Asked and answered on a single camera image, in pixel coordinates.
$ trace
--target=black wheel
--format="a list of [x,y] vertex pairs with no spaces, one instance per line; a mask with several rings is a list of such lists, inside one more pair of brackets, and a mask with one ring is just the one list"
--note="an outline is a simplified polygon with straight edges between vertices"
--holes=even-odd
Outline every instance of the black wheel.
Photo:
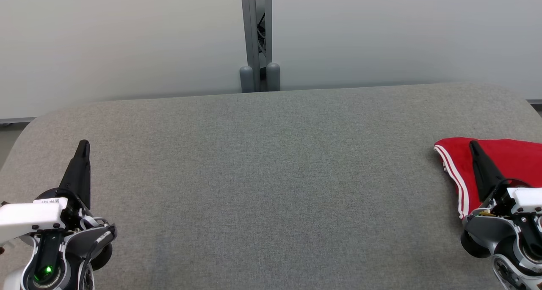
[[102,252],[91,260],[92,269],[97,271],[103,268],[111,258],[111,255],[113,255],[113,246],[107,244],[103,247]]
[[477,244],[469,235],[469,232],[463,231],[461,234],[461,245],[463,249],[467,251],[470,255],[476,258],[487,258],[490,257],[491,253],[488,249],[482,247],[480,244]]

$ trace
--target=gray fabric surface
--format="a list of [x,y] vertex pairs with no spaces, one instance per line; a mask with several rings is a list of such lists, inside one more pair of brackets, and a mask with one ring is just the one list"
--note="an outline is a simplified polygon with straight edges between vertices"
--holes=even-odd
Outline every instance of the gray fabric surface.
[[[542,120],[466,83],[94,103],[31,122],[0,196],[56,187],[88,139],[92,211],[119,231],[101,290],[497,290],[459,243],[432,150],[450,136],[542,142]],[[0,280],[29,259],[16,243]]]

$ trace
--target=white panel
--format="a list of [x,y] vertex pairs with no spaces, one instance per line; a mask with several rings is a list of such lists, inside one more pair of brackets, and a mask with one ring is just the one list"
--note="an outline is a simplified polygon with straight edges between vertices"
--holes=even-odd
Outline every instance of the white panel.
[[241,0],[0,0],[0,29],[0,119],[241,91]]
[[12,203],[0,207],[0,244],[33,231],[37,225],[42,230],[54,229],[60,220],[60,203]]
[[542,99],[540,0],[273,0],[281,90],[478,80]]

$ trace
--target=gray pole base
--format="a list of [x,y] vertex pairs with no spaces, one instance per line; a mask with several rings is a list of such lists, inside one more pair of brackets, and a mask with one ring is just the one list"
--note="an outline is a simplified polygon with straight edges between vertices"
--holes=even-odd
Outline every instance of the gray pole base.
[[272,62],[266,68],[267,91],[280,91],[280,66]]
[[249,66],[242,66],[239,69],[239,76],[241,78],[241,90],[243,93],[254,92],[254,76],[252,68]]

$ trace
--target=white stripe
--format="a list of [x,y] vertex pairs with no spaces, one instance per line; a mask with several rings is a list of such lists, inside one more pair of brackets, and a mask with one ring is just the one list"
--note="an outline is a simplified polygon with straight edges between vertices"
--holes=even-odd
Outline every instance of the white stripe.
[[457,184],[457,187],[459,188],[459,218],[463,219],[466,215],[468,215],[469,211],[469,191],[467,190],[467,185],[465,184],[465,181],[461,177],[461,174],[459,174],[459,171],[454,165],[454,161],[451,159],[450,154],[446,151],[446,149],[440,145],[435,145],[434,148],[442,157],[442,161],[446,163],[446,161],[449,162],[449,166],[447,167],[448,173],[450,174],[450,177],[455,181],[455,184]]

